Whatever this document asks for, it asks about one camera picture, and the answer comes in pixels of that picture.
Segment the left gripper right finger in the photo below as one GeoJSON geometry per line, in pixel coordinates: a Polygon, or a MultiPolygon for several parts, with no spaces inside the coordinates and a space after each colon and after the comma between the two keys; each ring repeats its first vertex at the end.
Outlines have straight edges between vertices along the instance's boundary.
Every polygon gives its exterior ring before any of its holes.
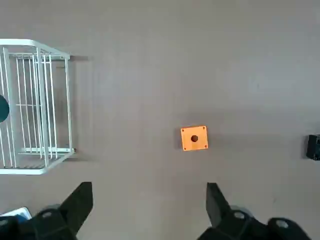
{"type": "Polygon", "coordinates": [[[211,223],[199,240],[309,240],[293,220],[273,217],[266,224],[241,209],[232,209],[215,182],[206,185],[206,211],[211,223]]]}

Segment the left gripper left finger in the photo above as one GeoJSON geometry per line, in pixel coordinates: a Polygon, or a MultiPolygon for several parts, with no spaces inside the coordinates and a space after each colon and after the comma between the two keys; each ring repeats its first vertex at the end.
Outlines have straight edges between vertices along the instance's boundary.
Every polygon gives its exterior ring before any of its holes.
{"type": "Polygon", "coordinates": [[[93,209],[92,182],[82,182],[60,205],[31,216],[26,207],[0,215],[2,240],[76,240],[93,209]]]}

